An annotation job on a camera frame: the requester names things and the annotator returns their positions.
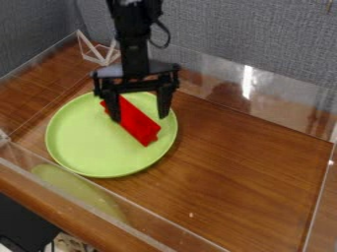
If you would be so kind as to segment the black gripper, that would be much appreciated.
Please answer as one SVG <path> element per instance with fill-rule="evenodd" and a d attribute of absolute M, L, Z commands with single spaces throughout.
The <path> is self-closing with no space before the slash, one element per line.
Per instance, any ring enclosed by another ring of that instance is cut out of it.
<path fill-rule="evenodd" d="M 91 72 L 94 95 L 103 97 L 110 116 L 115 122 L 122 121 L 121 95 L 118 93 L 157 91 L 159 118 L 163 119 L 169 115 L 173 93 L 179 88 L 179 71 L 181 66 L 177 63 L 151 60 L 146 74 L 126 75 L 121 63 Z"/>

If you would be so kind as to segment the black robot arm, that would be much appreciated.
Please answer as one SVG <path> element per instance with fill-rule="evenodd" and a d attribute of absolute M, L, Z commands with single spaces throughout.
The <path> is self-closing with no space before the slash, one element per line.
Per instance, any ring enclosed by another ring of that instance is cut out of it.
<path fill-rule="evenodd" d="M 159 17 L 163 0 L 106 0 L 115 22 L 122 62 L 91 72 L 94 95 L 107 105 L 115 122 L 122 122 L 122 94 L 157 93 L 158 116 L 170 112 L 173 94 L 179 88 L 181 66 L 149 58 L 147 43 L 163 49 L 171 34 Z"/>

